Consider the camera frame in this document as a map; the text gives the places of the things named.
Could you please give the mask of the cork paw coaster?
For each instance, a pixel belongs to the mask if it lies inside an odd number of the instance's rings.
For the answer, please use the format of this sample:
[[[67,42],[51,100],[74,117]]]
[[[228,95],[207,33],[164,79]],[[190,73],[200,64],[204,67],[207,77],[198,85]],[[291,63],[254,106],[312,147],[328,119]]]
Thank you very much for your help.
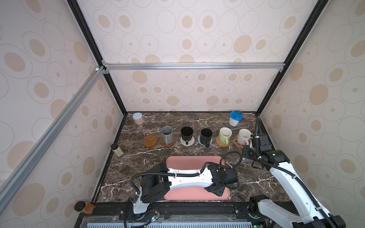
[[[233,140],[233,144],[235,145],[235,147],[238,149],[238,150],[242,150],[244,148],[244,145],[241,145],[238,143],[237,141],[237,138],[234,138]]]

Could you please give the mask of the green mug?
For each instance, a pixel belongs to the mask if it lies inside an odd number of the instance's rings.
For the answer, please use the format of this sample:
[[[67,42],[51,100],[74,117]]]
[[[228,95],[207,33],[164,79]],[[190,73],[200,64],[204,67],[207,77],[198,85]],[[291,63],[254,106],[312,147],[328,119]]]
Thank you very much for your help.
[[[219,136],[220,137],[227,137],[227,138],[231,139],[232,131],[228,127],[223,127],[219,131]]]

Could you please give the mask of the black mug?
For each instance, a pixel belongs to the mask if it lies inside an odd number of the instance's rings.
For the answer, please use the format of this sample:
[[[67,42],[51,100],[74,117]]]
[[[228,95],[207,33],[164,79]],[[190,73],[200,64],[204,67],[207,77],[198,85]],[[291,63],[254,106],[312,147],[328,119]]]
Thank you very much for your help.
[[[191,140],[193,139],[193,128],[189,126],[185,126],[181,129],[181,143],[185,146],[188,146]]]
[[[212,137],[213,135],[213,132],[211,129],[208,129],[208,128],[204,128],[201,130],[201,133],[200,133],[201,136],[205,136],[205,137]]]

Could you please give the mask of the blue woven coaster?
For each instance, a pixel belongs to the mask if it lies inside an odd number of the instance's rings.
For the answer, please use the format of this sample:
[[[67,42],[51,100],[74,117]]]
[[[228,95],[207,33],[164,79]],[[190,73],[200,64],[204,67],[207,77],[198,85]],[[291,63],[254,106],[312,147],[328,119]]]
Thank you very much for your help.
[[[203,146],[205,146],[205,147],[210,147],[210,145],[212,144],[212,142],[213,142],[213,139],[212,139],[212,137],[205,137],[205,136],[198,136],[197,137],[197,139],[198,139],[198,143],[200,144],[200,145],[203,145]]]

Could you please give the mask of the grey mug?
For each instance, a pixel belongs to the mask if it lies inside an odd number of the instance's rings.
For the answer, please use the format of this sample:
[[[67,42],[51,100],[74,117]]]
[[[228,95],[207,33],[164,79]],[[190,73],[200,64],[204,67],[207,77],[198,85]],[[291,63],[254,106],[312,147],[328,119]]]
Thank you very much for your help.
[[[162,129],[161,129],[161,133],[163,135],[162,137],[162,142],[165,144],[165,145],[170,145],[174,142],[174,130],[171,126],[164,126]]]

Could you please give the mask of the rattan woven coaster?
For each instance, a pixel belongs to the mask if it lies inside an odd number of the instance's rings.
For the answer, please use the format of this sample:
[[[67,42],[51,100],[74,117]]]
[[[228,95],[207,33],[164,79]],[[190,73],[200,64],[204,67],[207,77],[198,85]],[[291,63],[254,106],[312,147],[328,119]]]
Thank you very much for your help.
[[[229,138],[220,136],[216,137],[216,143],[219,147],[228,147],[231,144]]]

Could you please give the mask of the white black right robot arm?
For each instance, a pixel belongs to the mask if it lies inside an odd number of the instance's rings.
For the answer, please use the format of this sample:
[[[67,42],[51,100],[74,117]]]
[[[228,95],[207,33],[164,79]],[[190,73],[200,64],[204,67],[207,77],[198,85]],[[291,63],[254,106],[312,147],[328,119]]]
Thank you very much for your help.
[[[283,228],[344,228],[346,223],[317,200],[294,170],[290,160],[281,150],[274,150],[267,134],[260,132],[261,119],[255,123],[251,145],[245,145],[243,157],[259,163],[259,169],[269,171],[281,184],[297,210],[289,212],[265,195],[254,196],[249,201],[249,214],[265,216]]]

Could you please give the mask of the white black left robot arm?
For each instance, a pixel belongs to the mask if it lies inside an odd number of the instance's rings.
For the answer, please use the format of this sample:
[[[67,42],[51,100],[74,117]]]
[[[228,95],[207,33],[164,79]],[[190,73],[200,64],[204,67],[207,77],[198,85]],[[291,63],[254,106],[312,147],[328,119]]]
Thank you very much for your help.
[[[151,203],[167,200],[226,200],[238,184],[235,171],[242,153],[219,156],[172,156],[130,179],[136,190],[133,213],[147,212]]]

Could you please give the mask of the pink plastic tray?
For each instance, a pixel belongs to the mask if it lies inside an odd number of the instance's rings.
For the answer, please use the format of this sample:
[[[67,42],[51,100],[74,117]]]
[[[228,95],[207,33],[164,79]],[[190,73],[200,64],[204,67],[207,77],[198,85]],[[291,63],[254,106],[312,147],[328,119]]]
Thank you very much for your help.
[[[205,162],[220,162],[219,156],[170,156],[166,160],[167,168],[177,170],[197,170],[203,167]],[[183,187],[170,190],[164,198],[166,200],[228,200],[230,190],[225,188],[221,197],[206,191],[203,187]]]

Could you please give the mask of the white cup blue lid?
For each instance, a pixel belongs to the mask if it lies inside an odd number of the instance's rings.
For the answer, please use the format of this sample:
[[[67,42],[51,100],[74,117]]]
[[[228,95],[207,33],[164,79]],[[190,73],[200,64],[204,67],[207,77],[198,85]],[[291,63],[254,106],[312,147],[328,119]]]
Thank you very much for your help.
[[[229,124],[231,126],[237,126],[238,123],[242,120],[243,114],[241,111],[235,110],[230,112]]]

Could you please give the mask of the pink jar grey lid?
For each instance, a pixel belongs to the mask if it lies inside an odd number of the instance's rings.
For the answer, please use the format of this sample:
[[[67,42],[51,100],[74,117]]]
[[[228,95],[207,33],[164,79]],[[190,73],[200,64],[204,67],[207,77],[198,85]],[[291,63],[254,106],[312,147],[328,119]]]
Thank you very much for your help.
[[[140,112],[134,113],[132,116],[134,123],[137,125],[141,125],[144,123],[144,117],[143,114]]]

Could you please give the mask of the small bottle black cap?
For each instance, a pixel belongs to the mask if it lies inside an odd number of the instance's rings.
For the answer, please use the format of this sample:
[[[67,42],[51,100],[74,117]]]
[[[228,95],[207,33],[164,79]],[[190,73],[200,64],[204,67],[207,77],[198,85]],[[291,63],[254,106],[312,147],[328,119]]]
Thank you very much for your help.
[[[119,145],[117,143],[113,143],[110,146],[110,148],[117,157],[121,157],[124,154],[124,152],[122,151],[122,149],[119,147]]]

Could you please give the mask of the amber jar black lid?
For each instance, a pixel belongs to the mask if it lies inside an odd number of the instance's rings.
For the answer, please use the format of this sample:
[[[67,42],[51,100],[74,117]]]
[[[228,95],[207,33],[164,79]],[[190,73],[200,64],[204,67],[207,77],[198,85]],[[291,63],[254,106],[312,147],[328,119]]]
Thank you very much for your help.
[[[83,214],[91,215],[93,214],[96,206],[85,201],[78,201],[75,206],[74,210]]]

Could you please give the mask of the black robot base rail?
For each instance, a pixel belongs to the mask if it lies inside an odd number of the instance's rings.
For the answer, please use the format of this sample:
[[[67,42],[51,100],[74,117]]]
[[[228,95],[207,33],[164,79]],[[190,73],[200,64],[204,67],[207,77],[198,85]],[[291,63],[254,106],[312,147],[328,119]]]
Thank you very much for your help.
[[[92,222],[111,222],[131,225],[133,222],[142,224],[159,213],[157,222],[236,222],[247,221],[253,228],[278,228],[279,225],[267,217],[253,218],[249,215],[248,204],[245,202],[158,202],[148,206],[145,214],[133,213],[131,202],[96,203],[92,215],[80,214],[75,228],[85,228]]]

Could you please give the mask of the silver aluminium frame bar rear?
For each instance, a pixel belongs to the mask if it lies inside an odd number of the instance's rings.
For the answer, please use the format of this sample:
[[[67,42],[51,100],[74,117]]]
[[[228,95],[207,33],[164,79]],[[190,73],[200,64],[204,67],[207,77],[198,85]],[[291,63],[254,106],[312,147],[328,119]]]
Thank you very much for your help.
[[[111,70],[205,70],[205,69],[283,69],[284,62],[244,62],[244,63],[106,63]]]

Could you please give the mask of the silver aluminium frame bar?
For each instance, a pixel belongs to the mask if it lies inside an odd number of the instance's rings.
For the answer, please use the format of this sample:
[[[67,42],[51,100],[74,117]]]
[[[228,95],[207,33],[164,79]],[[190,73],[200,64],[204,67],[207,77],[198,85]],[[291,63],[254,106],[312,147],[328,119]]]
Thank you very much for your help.
[[[244,63],[106,63],[111,70],[205,70],[205,69],[283,69],[284,62],[244,62]]]
[[[80,90],[73,96],[65,106],[56,120],[49,126],[42,137],[31,148],[30,152],[24,157],[22,162],[14,170],[8,180],[1,188],[1,213],[7,208],[11,200],[37,166],[51,144],[55,141],[60,131],[64,128],[77,108],[83,102],[96,81],[105,72],[105,66],[99,66],[93,74],[86,80]]]

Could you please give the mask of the silver aluminium frame bar left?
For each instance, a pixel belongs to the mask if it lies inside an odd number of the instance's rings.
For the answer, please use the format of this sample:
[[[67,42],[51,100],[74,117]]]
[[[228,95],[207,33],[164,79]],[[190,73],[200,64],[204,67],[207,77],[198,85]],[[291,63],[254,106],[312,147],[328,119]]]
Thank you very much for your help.
[[[1,213],[7,208],[11,200],[37,166],[51,144],[55,141],[60,131],[64,128],[77,108],[83,102],[96,81],[105,72],[105,66],[99,66],[93,74],[86,80],[80,90],[73,96],[65,106],[56,120],[49,126],[42,137],[31,148],[30,152],[24,157],[22,162],[14,170],[8,180],[1,188]]]

